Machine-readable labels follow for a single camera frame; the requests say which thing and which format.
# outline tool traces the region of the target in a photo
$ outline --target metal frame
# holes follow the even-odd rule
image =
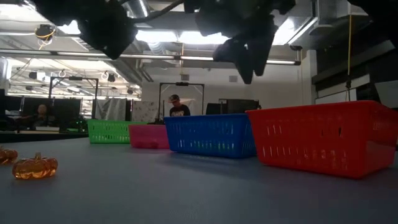
[[[179,85],[179,83],[159,83],[159,105],[157,107],[157,119],[160,119],[160,99],[162,97],[162,85],[176,85],[176,86],[190,86],[190,85],[195,85],[195,86],[201,86],[203,88],[203,93],[201,95],[201,113],[202,115],[205,114],[205,84],[200,84],[200,83],[183,83],[185,85]]]
[[[58,79],[58,82],[56,82],[54,84],[54,86],[53,86],[52,85],[52,81],[54,79]],[[97,105],[99,79],[97,79],[97,78],[83,78],[83,77],[68,77],[68,78],[67,77],[50,77],[49,99],[51,99],[52,89],[54,87],[56,87],[64,79],[68,79],[68,80],[71,80],[71,81],[82,81],[82,80],[94,80],[95,81],[95,95],[94,95],[94,100],[93,100],[93,109],[92,109],[92,112],[91,112],[91,118],[94,119],[95,118],[95,109],[96,109],[96,105]]]
[[[16,50],[16,49],[0,49],[0,55],[4,57],[27,57],[27,58],[49,58],[49,59],[68,59],[68,60],[103,60],[113,61],[103,53],[92,52],[61,52],[50,50]],[[136,58],[136,59],[152,59],[152,60],[193,60],[214,62],[212,57],[198,57],[189,55],[152,55],[152,54],[121,54],[119,58]],[[279,60],[269,58],[268,65],[301,65],[296,60]]]

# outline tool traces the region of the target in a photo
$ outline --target man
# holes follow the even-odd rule
[[[190,116],[191,112],[186,105],[181,104],[180,97],[176,94],[169,97],[169,103],[173,104],[170,109],[170,116]]]
[[[39,105],[36,112],[35,115],[20,118],[21,125],[31,130],[35,130],[36,127],[54,126],[55,117],[49,115],[46,105]]]

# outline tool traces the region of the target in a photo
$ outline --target orange pumpkin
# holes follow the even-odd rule
[[[0,164],[13,163],[18,157],[18,152],[15,150],[7,150],[0,146]]]
[[[42,158],[36,153],[33,159],[21,159],[14,164],[12,174],[17,179],[40,179],[55,174],[58,161],[54,158]]]

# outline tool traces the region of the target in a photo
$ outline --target cap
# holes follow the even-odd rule
[[[169,97],[169,103],[173,103],[173,102],[175,102],[175,101],[177,101],[177,100],[179,100],[179,99],[180,99],[180,97],[179,97],[178,95],[176,95],[176,94],[171,95],[171,96]]]

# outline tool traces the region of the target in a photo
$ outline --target gray table surface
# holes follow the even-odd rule
[[[0,223],[398,223],[398,166],[350,180],[230,160],[90,145],[5,144],[58,159],[54,178],[0,166]]]

